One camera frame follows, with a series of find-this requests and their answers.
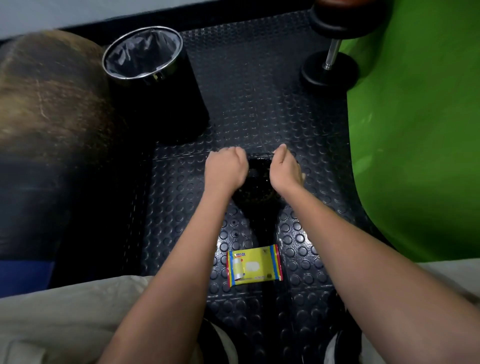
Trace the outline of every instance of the stool pole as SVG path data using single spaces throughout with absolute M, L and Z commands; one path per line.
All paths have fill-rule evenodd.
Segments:
M 327 59 L 322 65 L 324 70 L 328 71 L 332 69 L 332 66 L 336 60 L 336 55 L 338 54 L 338 50 L 340 49 L 340 44 L 342 44 L 341 39 L 332 39 L 332 43 L 330 43 L 330 49 L 328 50 Z

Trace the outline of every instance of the black floor mat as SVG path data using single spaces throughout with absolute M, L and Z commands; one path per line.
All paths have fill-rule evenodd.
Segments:
M 353 183 L 345 96 L 316 97 L 300 84 L 302 62 L 329 44 L 310 29 L 307 12 L 196 29 L 182 36 L 211 120 L 194 143 L 156 146 L 142 274 L 155 274 L 168 257 L 202 195 L 208 151 L 225 146 L 268 153 L 287 143 L 307 175 L 309 191 L 346 220 L 377 235 Z M 230 203 L 217 242 L 208 306 L 248 336 L 256 362 L 318 363 L 336 330 L 342 304 L 289 206 L 278 214 L 276 236 L 285 280 L 230 289 L 227 251 L 258 246 L 249 221 Z

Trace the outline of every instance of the forearm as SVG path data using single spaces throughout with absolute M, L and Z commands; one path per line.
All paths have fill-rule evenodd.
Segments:
M 203 195 L 168 259 L 105 350 L 105 363 L 189 360 L 203 317 L 216 241 L 228 200 L 222 194 Z
M 285 198 L 349 311 L 387 362 L 478 359 L 480 314 L 470 303 L 305 189 L 294 188 Z

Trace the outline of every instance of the person's left arm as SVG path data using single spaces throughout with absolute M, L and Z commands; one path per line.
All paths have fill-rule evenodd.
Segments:
M 204 194 L 192 219 L 123 319 L 99 364 L 189 361 L 203 318 L 218 233 L 228 202 L 247 173 L 242 148 L 210 152 Z

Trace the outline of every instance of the silver metal rim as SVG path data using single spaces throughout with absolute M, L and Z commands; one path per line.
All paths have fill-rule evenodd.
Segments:
M 169 32 L 172 32 L 174 34 L 176 34 L 179 38 L 180 38 L 180 47 L 175 51 L 175 53 L 173 54 L 173 57 L 170 61 L 168 61 L 167 63 L 163 64 L 161 68 L 158 68 L 156 69 L 155 71 L 152 71 L 150 73 L 146 73 L 146 74 L 142 74 L 140 76 L 135 76 L 135 77 L 122 77 L 122 76 L 118 76 L 118 75 L 114 75 L 114 74 L 111 74 L 106 68 L 105 68 L 105 58 L 107 57 L 107 55 L 110 53 L 110 51 L 116 47 L 121 41 L 123 41 L 124 39 L 126 38 L 129 38 L 130 36 L 132 36 L 133 34 L 135 33 L 139 33 L 139 32 L 142 32 L 144 30 L 148 30 L 148 29 L 160 29 L 160 30 L 167 30 Z M 137 80 L 137 79 L 140 79 L 140 78 L 145 78 L 145 77 L 148 77 L 148 76 L 151 76 L 155 73 L 158 73 L 160 72 L 161 70 L 164 70 L 165 68 L 167 68 L 169 65 L 171 65 L 176 59 L 177 57 L 180 55 L 180 52 L 182 51 L 183 49 L 183 38 L 182 36 L 180 35 L 179 32 L 177 32 L 176 30 L 172 29 L 172 28 L 168 28 L 166 26 L 146 26 L 145 28 L 139 28 L 139 29 L 135 29 L 127 34 L 124 34 L 122 35 L 120 38 L 117 38 L 112 44 L 109 45 L 109 47 L 107 48 L 107 50 L 105 51 L 105 53 L 103 53 L 103 57 L 102 57 L 102 67 L 103 67 L 103 70 L 112 78 L 115 78 L 117 80 Z

